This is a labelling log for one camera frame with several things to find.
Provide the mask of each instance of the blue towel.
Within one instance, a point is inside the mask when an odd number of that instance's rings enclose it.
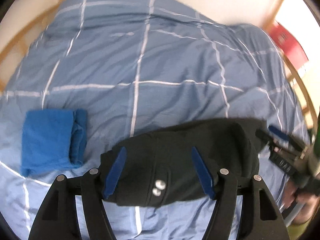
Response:
[[[22,176],[83,165],[87,112],[44,109],[27,112],[22,130]]]

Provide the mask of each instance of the white button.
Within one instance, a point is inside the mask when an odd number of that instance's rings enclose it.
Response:
[[[155,185],[159,190],[165,189],[165,182],[163,180],[157,179]]]
[[[156,197],[159,197],[161,195],[161,190],[159,190],[158,188],[153,188],[152,189],[152,193],[153,195],[155,195]]]

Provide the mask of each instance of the wooden bed frame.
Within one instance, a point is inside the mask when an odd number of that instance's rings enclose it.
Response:
[[[5,48],[0,52],[0,64],[6,59],[6,57],[8,56],[8,54],[12,51],[12,49],[14,47],[19,48],[20,53],[24,56],[27,54],[28,52],[28,48],[29,48],[29,44],[27,44],[25,42],[25,35],[35,26],[38,24],[41,24],[42,29],[44,30],[46,28],[46,26],[50,23],[50,21],[52,20],[52,16],[55,15],[55,13],[58,10],[58,7],[60,5],[61,2],[63,2],[64,0],[59,0],[59,3],[56,4],[55,6],[47,9],[46,11],[44,11],[42,14],[40,14],[38,17],[36,17],[35,19],[33,19],[28,25],[26,25],[22,30],[20,30],[11,40],[10,42],[5,46]],[[277,5],[275,6],[275,10],[272,13],[271,18],[267,19],[265,21],[265,24],[263,25],[263,29],[265,31],[268,31],[270,29],[270,27],[273,25],[274,19],[276,17],[276,14],[278,13],[282,3],[284,0],[278,0],[277,1]],[[304,117],[306,115],[308,115],[309,113],[311,114],[311,119],[312,119],[312,128],[314,131],[314,134],[316,134],[317,131],[317,114],[315,111],[315,108],[312,104],[311,98],[309,96],[309,93],[302,81],[302,79],[300,78],[298,72],[296,71],[296,69],[293,67],[293,65],[291,64],[291,62],[288,60],[288,58],[286,56],[284,56],[284,62],[286,64],[286,66],[288,67],[288,69],[291,72],[291,75],[288,77],[288,81],[291,82],[292,80],[296,80],[299,88],[302,91],[303,97],[307,103],[307,105],[302,109],[302,113],[304,115]],[[0,92],[3,92],[5,90],[5,83],[3,81],[1,81],[0,78]]]

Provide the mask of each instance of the bed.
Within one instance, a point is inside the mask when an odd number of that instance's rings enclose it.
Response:
[[[88,111],[83,167],[32,178],[19,174],[25,114],[41,108]],[[218,24],[175,0],[66,0],[0,99],[0,211],[27,239],[57,175],[81,176],[129,136],[215,117],[266,119],[308,142],[283,58],[262,29]],[[259,174],[280,205],[287,178],[268,156],[267,149],[260,153]],[[88,239],[81,199],[76,202]],[[200,239],[214,202],[105,208],[117,239]],[[241,198],[229,239],[236,239],[240,212]]]

